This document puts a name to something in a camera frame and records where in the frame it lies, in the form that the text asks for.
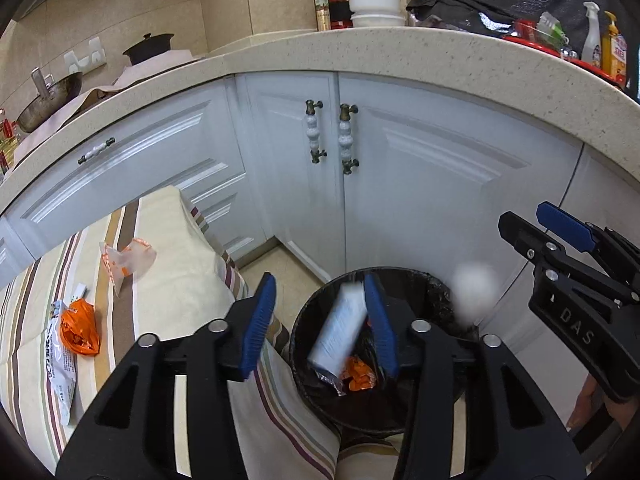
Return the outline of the large orange plastic bag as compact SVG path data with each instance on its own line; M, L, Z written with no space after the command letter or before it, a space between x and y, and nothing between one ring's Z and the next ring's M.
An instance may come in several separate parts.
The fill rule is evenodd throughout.
M350 356L345 363L341 380L351 392L370 390L376 384L372 368L358 356Z

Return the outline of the stacked white bowls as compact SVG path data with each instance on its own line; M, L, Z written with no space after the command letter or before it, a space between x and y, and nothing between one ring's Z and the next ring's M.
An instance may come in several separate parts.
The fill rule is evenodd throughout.
M355 28L401 27L406 24L401 0L348 0Z

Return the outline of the dark sauce bottle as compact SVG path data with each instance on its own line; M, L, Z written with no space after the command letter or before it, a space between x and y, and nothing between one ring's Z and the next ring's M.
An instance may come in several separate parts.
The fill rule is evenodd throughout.
M314 0L314 15L318 32L331 29L330 0Z

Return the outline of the yellow detergent bottle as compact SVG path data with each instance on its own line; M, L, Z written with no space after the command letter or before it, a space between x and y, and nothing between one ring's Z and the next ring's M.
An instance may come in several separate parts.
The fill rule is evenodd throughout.
M624 88L627 79L627 43L617 28L615 14L610 11L605 11L604 14L608 24L602 39L602 70L620 88Z

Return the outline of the black casserole pot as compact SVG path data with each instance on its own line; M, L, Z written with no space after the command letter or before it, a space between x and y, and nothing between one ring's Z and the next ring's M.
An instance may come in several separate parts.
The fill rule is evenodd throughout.
M122 52L122 55L129 58L132 65L138 65L150 58L154 58L154 56L169 51L173 36L174 34L169 32L158 35L145 34L141 41Z

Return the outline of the white DHA powder pouch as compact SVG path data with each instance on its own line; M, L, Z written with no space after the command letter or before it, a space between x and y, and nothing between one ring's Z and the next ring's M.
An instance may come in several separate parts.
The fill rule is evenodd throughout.
M367 317L363 282L345 283L308 356L321 376L339 378Z

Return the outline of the black lined trash bin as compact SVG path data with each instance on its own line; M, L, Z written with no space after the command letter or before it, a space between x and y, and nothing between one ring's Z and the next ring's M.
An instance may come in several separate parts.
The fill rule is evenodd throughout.
M340 390L322 380L308 363L340 288L345 283L375 274L390 298L404 300L417 318L423 318L460 340L475 340L475 327L465 328L454 317L450 289L432 274L398 266L372 266L345 273L314 292L298 312L288 346L298 393L311 411L327 425L363 434L388 437L405 430L412 381L405 376L390 378L378 364L371 327L364 322L350 354L372 368L375 384L370 389L352 390L349 378Z

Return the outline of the steel wok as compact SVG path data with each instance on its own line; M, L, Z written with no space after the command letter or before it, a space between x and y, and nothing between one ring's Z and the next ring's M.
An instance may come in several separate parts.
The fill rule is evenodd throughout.
M17 117L17 125L26 133L34 132L54 113L79 96L82 73L72 73L59 81L47 83L39 67L30 74L37 89L37 96Z

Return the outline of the small orange wrapper ball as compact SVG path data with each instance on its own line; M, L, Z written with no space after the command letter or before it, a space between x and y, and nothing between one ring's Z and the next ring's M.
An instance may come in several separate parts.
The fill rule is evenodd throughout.
M101 338L94 307L84 298L73 301L60 315L58 329L64 347L80 356L97 356Z

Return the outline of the white tissue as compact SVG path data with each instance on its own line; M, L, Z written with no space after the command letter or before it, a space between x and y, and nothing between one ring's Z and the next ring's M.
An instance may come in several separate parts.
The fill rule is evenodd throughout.
M477 325L499 299L495 270L484 262L466 262L454 271L450 284L456 320L465 327Z

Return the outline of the red tray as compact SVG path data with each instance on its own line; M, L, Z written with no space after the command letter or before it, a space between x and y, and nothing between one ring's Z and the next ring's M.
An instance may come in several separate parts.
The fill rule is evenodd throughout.
M623 88L622 84L619 84L614 77L602 70L602 68L595 66L591 62L581 60L578 53L570 46L567 36L558 34L554 30L548 34L533 21L522 20L521 18L516 20L509 31L502 36L502 39L560 58L583 70L588 70L589 73L609 84Z

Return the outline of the cooking oil bottle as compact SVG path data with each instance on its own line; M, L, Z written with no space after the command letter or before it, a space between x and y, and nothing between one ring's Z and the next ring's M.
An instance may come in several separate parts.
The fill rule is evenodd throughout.
M6 117L6 111L0 110L0 167L5 177L14 164L14 152L20 144L20 129L16 122Z

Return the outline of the white spray bottle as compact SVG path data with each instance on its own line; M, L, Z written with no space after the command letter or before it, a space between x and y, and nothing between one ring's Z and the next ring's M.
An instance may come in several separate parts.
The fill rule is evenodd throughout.
M600 8L594 1L585 1L588 34L582 47L582 60L590 65L601 67L601 37L599 24Z

